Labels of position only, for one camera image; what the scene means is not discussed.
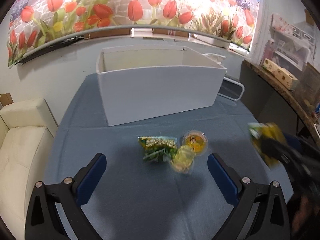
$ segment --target cardboard box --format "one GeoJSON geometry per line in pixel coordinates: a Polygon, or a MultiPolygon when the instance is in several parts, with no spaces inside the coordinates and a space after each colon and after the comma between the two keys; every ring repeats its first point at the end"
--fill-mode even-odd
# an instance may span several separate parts
{"type": "Polygon", "coordinates": [[[0,94],[0,103],[2,106],[13,104],[13,100],[10,93],[0,94]]]}
{"type": "Polygon", "coordinates": [[[104,48],[96,64],[108,125],[212,106],[226,68],[190,48],[104,48]]]}
{"type": "Polygon", "coordinates": [[[109,37],[109,36],[118,36],[118,35],[130,35],[131,28],[125,29],[113,29],[113,30],[104,30],[94,33],[85,34],[85,38],[94,39],[94,38],[101,38],[101,37],[109,37]]]}
{"type": "Polygon", "coordinates": [[[277,80],[281,82],[287,89],[295,90],[298,84],[298,79],[285,68],[279,67],[276,63],[269,59],[265,59],[263,67],[270,71],[277,80]]]}
{"type": "Polygon", "coordinates": [[[165,34],[169,36],[180,36],[180,37],[189,37],[188,32],[184,31],[173,31],[173,30],[165,30],[165,29],[152,29],[152,33],[154,34],[165,34]]]}

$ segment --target snack bag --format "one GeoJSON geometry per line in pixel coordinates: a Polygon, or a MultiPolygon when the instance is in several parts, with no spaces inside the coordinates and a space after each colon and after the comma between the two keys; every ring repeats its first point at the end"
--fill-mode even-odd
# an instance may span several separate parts
{"type": "Polygon", "coordinates": [[[271,158],[261,152],[260,148],[260,137],[264,135],[266,137],[273,138],[281,143],[287,144],[287,141],[280,130],[280,128],[274,123],[249,123],[249,132],[251,135],[252,145],[256,148],[258,153],[260,154],[263,161],[266,163],[268,167],[272,167],[279,163],[278,160],[271,158]]]}
{"type": "Polygon", "coordinates": [[[169,162],[177,153],[177,138],[166,136],[138,137],[139,143],[145,149],[143,161],[169,162]]]}

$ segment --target green snack bag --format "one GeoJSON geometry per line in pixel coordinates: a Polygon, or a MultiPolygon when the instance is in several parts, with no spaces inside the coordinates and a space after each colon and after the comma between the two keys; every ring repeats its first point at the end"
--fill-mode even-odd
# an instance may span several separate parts
{"type": "Polygon", "coordinates": [[[145,149],[143,161],[169,162],[177,153],[177,138],[167,136],[138,137],[139,143],[145,149]]]}

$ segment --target blue gripper pad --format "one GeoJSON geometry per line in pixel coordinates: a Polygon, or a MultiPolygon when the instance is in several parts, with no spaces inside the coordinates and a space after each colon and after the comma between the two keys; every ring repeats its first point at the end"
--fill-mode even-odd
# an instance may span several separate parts
{"type": "Polygon", "coordinates": [[[76,204],[78,207],[87,204],[106,167],[107,159],[105,155],[100,155],[76,189],[76,204]]]}
{"type": "Polygon", "coordinates": [[[226,202],[236,207],[239,202],[238,188],[236,184],[228,176],[228,173],[213,154],[209,155],[207,164],[208,169],[217,183],[226,202]]]}

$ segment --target white cardboard box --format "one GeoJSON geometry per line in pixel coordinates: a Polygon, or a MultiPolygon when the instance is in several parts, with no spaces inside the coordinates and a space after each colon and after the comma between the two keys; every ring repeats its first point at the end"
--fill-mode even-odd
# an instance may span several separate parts
{"type": "Polygon", "coordinates": [[[109,126],[212,106],[227,71],[171,45],[104,48],[96,68],[109,126]]]}

